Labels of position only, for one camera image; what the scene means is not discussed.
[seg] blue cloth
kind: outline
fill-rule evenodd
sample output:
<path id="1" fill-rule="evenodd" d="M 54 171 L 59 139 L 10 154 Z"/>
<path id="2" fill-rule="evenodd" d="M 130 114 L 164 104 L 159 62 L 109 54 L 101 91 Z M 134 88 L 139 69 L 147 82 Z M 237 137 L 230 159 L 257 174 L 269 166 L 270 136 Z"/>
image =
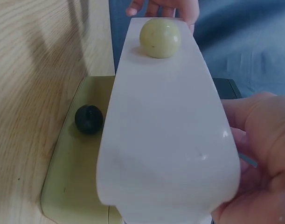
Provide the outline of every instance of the blue cloth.
<path id="1" fill-rule="evenodd" d="M 130 0 L 110 0 L 117 68 L 130 18 Z M 199 0 L 195 40 L 212 77 L 233 79 L 243 97 L 285 94 L 285 0 Z M 142 16 L 145 7 L 138 14 Z"/>

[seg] black ball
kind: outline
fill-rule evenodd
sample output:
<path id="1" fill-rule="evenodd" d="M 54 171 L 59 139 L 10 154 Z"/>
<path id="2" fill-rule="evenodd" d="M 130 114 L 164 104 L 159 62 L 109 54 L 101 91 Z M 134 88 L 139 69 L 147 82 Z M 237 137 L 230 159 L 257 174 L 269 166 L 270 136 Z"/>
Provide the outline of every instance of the black ball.
<path id="1" fill-rule="evenodd" d="M 99 108 L 93 105 L 83 105 L 75 113 L 75 125 L 83 134 L 95 134 L 103 126 L 103 115 Z"/>

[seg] light wooden table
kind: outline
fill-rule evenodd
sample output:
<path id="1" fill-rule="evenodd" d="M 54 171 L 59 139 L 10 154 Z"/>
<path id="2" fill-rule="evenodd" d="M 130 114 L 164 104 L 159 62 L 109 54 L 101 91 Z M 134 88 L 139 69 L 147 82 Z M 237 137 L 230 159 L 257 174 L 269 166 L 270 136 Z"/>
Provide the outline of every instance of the light wooden table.
<path id="1" fill-rule="evenodd" d="M 75 91 L 113 75 L 108 0 L 0 0 L 0 224 L 51 224 L 39 199 Z"/>

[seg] yellow tray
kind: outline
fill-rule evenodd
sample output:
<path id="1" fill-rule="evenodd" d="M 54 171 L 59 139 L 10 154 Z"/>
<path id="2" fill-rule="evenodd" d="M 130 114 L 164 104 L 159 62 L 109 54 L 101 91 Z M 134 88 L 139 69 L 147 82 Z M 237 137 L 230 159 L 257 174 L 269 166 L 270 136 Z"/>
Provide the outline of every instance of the yellow tray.
<path id="1" fill-rule="evenodd" d="M 106 115 L 114 76 L 87 77 L 80 84 L 59 135 L 42 190 L 44 215 L 59 224 L 121 224 L 114 207 L 100 203 L 96 163 L 102 133 L 85 136 L 74 124 L 76 110 L 95 105 Z"/>

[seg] black object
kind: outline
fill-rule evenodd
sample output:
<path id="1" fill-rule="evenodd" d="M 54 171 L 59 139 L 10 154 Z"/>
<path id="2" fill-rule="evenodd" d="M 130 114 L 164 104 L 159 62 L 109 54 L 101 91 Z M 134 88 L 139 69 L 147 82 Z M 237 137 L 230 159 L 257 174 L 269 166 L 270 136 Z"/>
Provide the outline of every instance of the black object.
<path id="1" fill-rule="evenodd" d="M 239 99 L 242 95 L 234 80 L 225 78 L 213 78 L 220 99 Z"/>
<path id="2" fill-rule="evenodd" d="M 93 105 L 83 105 L 75 113 L 75 125 L 83 134 L 95 134 L 103 126 L 102 112 Z"/>

